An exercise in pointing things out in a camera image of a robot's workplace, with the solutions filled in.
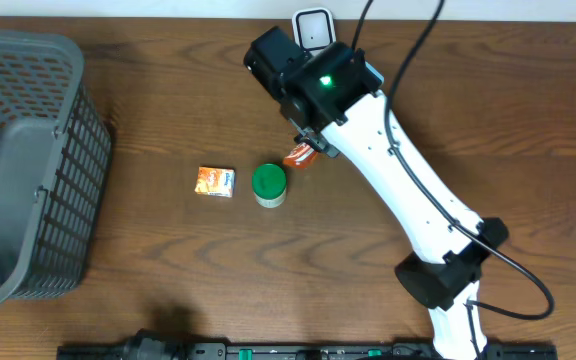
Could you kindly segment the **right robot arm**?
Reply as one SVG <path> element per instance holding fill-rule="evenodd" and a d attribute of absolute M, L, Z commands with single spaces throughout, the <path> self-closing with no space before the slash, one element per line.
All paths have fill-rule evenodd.
<path fill-rule="evenodd" d="M 508 229 L 445 186 L 386 111 L 383 78 L 363 51 L 334 42 L 313 55 L 273 27 L 252 42 L 243 63 L 302 140 L 330 157 L 344 155 L 397 218 L 413 251 L 395 274 L 428 309 L 435 351 L 447 359 L 483 352 L 479 315 L 466 304 L 476 300 L 481 265 Z"/>

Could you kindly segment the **orange Top chocolate bar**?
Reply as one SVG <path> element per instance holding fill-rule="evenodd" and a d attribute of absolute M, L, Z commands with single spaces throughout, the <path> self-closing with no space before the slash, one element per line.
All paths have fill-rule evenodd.
<path fill-rule="evenodd" d="M 282 164 L 290 168 L 305 169 L 313 164 L 317 155 L 318 152 L 313 147 L 302 142 L 283 158 Z"/>

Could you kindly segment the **green lid jar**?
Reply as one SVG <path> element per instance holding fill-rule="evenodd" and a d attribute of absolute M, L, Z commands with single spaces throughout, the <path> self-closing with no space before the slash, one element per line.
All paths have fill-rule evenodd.
<path fill-rule="evenodd" d="M 252 190 L 257 203 L 265 208 L 280 206 L 287 192 L 284 170 L 275 164 L 263 164 L 252 175 Z"/>

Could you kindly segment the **orange small box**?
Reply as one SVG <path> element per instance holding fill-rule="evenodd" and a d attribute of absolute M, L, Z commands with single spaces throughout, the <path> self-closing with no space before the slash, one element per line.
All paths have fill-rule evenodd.
<path fill-rule="evenodd" d="M 231 198 L 234 186 L 233 169 L 200 167 L 194 191 L 199 195 Z"/>

